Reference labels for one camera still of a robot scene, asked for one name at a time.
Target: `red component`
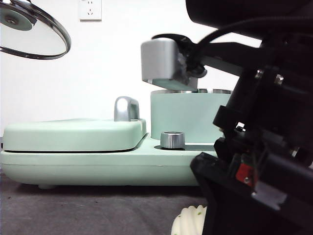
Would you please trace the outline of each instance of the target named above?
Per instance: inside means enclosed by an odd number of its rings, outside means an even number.
[[[253,168],[249,165],[241,163],[236,173],[236,179],[251,187],[252,177],[253,177]]]

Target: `wire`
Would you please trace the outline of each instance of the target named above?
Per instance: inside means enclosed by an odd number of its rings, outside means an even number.
[[[244,21],[239,21],[236,23],[229,24],[225,27],[215,30],[213,33],[204,37],[189,53],[187,58],[188,70],[193,70],[196,68],[201,60],[202,51],[207,47],[207,45],[231,32],[238,32],[240,30],[260,28],[260,27],[279,27],[290,28],[292,31],[301,31],[301,27],[306,30],[312,29],[313,33],[313,17],[288,17],[288,16],[276,16],[276,17],[258,17],[252,18]]]

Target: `silver metal bracket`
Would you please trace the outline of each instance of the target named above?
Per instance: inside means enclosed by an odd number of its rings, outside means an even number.
[[[287,198],[282,191],[260,181],[256,183],[255,192],[251,196],[276,211],[280,210],[280,204],[283,204]]]

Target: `gray cloth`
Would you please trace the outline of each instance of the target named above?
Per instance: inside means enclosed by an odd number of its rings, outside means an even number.
[[[1,174],[1,235],[169,235],[199,187],[62,186],[42,190]]]

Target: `mint green lid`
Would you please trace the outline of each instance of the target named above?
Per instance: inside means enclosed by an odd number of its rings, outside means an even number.
[[[118,151],[137,146],[146,134],[146,121],[71,119],[11,124],[3,134],[7,151]]]

